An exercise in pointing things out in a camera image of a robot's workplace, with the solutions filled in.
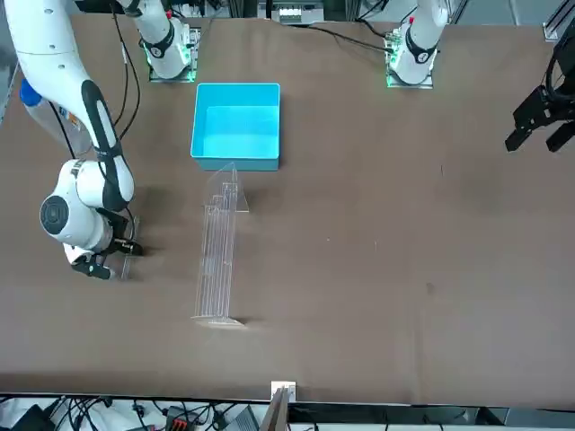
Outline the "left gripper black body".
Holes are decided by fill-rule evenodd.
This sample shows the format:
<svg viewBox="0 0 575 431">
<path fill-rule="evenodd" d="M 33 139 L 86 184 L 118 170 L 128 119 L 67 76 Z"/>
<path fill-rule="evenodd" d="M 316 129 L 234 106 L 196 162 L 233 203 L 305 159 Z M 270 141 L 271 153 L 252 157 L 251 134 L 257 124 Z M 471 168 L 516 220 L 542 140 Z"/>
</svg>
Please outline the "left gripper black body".
<svg viewBox="0 0 575 431">
<path fill-rule="evenodd" d="M 574 34 L 564 33 L 553 48 L 538 87 L 541 111 L 537 120 L 542 124 L 574 120 Z"/>
</svg>

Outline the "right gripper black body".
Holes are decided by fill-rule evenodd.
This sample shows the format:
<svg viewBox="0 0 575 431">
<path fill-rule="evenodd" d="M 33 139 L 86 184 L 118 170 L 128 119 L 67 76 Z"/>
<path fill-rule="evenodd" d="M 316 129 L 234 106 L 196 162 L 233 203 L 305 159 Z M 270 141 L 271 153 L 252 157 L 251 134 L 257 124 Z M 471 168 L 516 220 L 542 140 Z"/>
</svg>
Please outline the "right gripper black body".
<svg viewBox="0 0 575 431">
<path fill-rule="evenodd" d="M 112 230 L 111 244 L 124 246 L 131 244 L 136 236 L 136 221 L 127 208 L 128 217 L 112 212 L 105 208 L 97 208 L 96 211 L 103 216 Z"/>
</svg>

